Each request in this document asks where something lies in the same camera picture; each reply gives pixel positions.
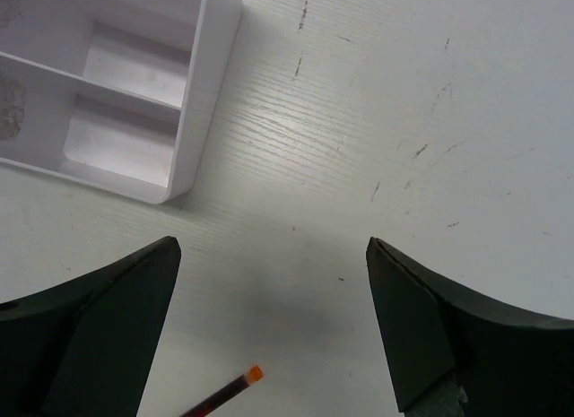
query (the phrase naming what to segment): white plastic tray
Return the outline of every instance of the white plastic tray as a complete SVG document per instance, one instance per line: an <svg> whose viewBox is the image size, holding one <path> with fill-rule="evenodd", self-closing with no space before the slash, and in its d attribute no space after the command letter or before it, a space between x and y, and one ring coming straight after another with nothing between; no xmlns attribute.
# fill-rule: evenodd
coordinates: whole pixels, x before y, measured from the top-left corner
<svg viewBox="0 0 574 417"><path fill-rule="evenodd" d="M162 203L188 191L241 0L0 0L0 161Z"/></svg>

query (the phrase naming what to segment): white table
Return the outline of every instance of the white table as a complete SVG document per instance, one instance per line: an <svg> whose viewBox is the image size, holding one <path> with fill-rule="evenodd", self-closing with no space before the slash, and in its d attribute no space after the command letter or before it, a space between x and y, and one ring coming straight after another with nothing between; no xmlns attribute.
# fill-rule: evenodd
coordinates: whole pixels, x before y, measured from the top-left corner
<svg viewBox="0 0 574 417"><path fill-rule="evenodd" d="M191 194L154 207L0 169L0 301L176 236L149 417L252 363L264 380L214 416L397 415L371 235L574 317L574 0L245 4Z"/></svg>

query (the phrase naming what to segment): pencil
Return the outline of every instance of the pencil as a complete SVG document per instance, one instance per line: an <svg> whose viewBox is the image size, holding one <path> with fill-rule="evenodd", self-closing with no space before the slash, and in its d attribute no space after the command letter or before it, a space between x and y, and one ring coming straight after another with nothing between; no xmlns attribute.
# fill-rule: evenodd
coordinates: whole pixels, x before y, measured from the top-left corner
<svg viewBox="0 0 574 417"><path fill-rule="evenodd" d="M254 366L248 372L235 378L227 386L209 396L202 403L182 414L181 417L205 417L252 384L255 384L262 377L263 371L258 366Z"/></svg>

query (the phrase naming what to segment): orange pencil tip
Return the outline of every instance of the orange pencil tip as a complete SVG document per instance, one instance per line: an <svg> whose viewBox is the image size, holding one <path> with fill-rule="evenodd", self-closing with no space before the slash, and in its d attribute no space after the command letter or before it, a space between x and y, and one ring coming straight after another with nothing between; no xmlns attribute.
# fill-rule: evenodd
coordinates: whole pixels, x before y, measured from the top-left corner
<svg viewBox="0 0 574 417"><path fill-rule="evenodd" d="M254 384L257 381L259 381L261 378L263 378L263 371L258 366L254 366L246 374L246 379L247 379L249 384Z"/></svg>

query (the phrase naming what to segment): dark scratch mark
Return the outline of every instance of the dark scratch mark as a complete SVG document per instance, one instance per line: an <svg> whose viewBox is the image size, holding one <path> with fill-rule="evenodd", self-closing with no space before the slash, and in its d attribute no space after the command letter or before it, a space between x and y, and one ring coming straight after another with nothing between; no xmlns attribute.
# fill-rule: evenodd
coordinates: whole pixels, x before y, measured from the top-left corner
<svg viewBox="0 0 574 417"><path fill-rule="evenodd" d="M530 149L528 150L528 152L532 152L532 151L534 151L534 150L535 150L534 148L530 148ZM525 152L519 152L518 154L511 155L510 157L507 157L507 158L506 158L506 161L517 159L518 157L521 157L521 156L523 156L524 154L526 154L526 153L525 153Z"/></svg>
<svg viewBox="0 0 574 417"><path fill-rule="evenodd" d="M307 18L307 8L309 6L309 0L305 0L305 7L303 8L303 15L301 16L301 21L299 22L298 33L301 33L303 27L305 27L305 18Z"/></svg>
<svg viewBox="0 0 574 417"><path fill-rule="evenodd" d="M344 135L341 140L339 141L339 143L337 144L337 149L335 150L336 152L339 152L339 150L341 149L341 147L343 146L343 142L344 140L347 138L347 135Z"/></svg>
<svg viewBox="0 0 574 417"><path fill-rule="evenodd" d="M411 160L416 160L416 159L419 157L419 155L421 155L422 152L427 149L428 146L429 146L429 145L426 143L419 151L417 151L417 152L414 154L414 156L411 158Z"/></svg>
<svg viewBox="0 0 574 417"><path fill-rule="evenodd" d="M520 9L520 15L518 16L518 21L514 25L514 30L516 30L518 27L520 27L520 24L522 23L522 18L524 17L524 11L525 11L526 7L528 6L529 2L530 2L530 0L525 0L524 4L522 5L522 8Z"/></svg>
<svg viewBox="0 0 574 417"><path fill-rule="evenodd" d="M437 100L440 98L440 95L443 92L446 92L448 89L450 89L450 97L452 97L452 83L448 83L447 85L445 85L444 87L442 87L442 89L437 93ZM437 102L434 102L434 105L432 105L432 110L434 111L435 106L437 106Z"/></svg>
<svg viewBox="0 0 574 417"><path fill-rule="evenodd" d="M377 186L375 187L375 191L373 191L373 195L370 197L371 202L375 201L375 197L377 196L377 192L378 192L379 187L380 187L380 181L377 183Z"/></svg>
<svg viewBox="0 0 574 417"><path fill-rule="evenodd" d="M302 61L303 61L303 53L301 52L301 56L299 57L299 63L297 63L297 68L295 69L295 75L293 76L293 79L292 79L293 81L295 81L297 79L297 76L299 76Z"/></svg>
<svg viewBox="0 0 574 417"><path fill-rule="evenodd" d="M432 164L433 166L436 166L437 164L439 164L439 162L452 150L458 148L460 145L464 145L466 142L468 141L468 139L465 139L463 142L459 142L459 143L455 143L454 145L450 145L446 151L444 151L442 153L442 155L440 157L437 158L437 160Z"/></svg>
<svg viewBox="0 0 574 417"><path fill-rule="evenodd" d="M465 139L463 142L455 143L454 145L449 146L448 149L442 155L447 155L449 152L451 152L455 148L458 148L460 145L464 145L466 141L468 141L468 139Z"/></svg>
<svg viewBox="0 0 574 417"><path fill-rule="evenodd" d="M335 37L339 38L340 40L344 40L345 42L352 43L352 40L350 40L349 38L344 38L343 36L339 36L338 34L335 34Z"/></svg>

